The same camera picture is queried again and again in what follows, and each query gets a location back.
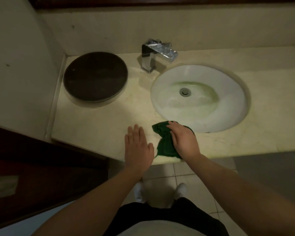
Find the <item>person's left arm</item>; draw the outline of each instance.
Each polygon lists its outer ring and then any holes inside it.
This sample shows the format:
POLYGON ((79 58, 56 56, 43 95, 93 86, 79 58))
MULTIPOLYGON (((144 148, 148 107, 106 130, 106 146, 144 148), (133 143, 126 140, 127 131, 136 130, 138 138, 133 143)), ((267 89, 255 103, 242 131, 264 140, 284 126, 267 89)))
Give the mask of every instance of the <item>person's left arm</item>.
POLYGON ((118 175, 63 208, 39 227, 32 236, 102 235, 117 210, 150 167, 154 159, 153 144, 147 144, 138 125, 125 135, 125 168, 118 175))

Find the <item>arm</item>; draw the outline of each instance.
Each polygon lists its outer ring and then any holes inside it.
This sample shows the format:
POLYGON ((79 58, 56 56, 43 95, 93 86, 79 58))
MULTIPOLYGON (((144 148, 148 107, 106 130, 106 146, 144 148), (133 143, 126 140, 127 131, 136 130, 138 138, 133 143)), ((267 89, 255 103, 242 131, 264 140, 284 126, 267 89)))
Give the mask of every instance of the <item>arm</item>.
POLYGON ((59 211, 33 236, 102 235, 153 159, 153 144, 147 144, 142 127, 135 125, 134 131, 129 127, 125 135, 124 170, 59 211))
POLYGON ((169 122, 173 143, 225 212, 248 235, 295 235, 295 205, 281 195, 252 185, 232 170, 200 154, 188 128, 169 122))

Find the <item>person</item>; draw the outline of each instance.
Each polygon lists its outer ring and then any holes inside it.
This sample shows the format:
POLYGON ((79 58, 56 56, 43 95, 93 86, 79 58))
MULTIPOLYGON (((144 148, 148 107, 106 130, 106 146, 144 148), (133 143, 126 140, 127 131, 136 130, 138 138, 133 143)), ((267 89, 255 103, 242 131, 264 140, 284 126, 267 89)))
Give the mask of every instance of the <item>person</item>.
MULTIPOLYGON (((179 155, 247 235, 295 235, 292 202, 209 160, 200 153, 197 139, 188 128, 170 121, 167 127, 179 155)), ((138 182, 153 159, 154 147, 147 144, 142 127, 129 127, 124 169, 52 216, 33 236, 228 235, 219 220, 184 197, 184 184, 177 187, 171 208, 158 209, 146 204, 138 182), (141 203, 120 207, 134 186, 141 203)))

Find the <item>white oval sink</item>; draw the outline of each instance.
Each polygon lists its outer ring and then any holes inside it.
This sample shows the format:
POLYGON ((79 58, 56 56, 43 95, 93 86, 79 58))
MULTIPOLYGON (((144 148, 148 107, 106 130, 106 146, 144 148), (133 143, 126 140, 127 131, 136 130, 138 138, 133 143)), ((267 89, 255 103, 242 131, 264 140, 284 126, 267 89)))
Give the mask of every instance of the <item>white oval sink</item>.
POLYGON ((243 89, 211 67, 182 65, 161 74, 151 87, 155 110, 197 132, 218 132, 240 123, 247 114, 243 89))

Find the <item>sink drain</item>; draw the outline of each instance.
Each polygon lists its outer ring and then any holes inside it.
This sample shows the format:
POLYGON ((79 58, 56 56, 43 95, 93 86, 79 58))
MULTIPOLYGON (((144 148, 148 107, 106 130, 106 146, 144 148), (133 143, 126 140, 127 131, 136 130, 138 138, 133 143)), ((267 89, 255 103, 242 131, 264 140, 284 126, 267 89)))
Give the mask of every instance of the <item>sink drain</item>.
POLYGON ((179 93, 183 97, 188 97, 191 95, 190 89, 187 89, 187 88, 182 88, 181 90, 179 90, 179 93))

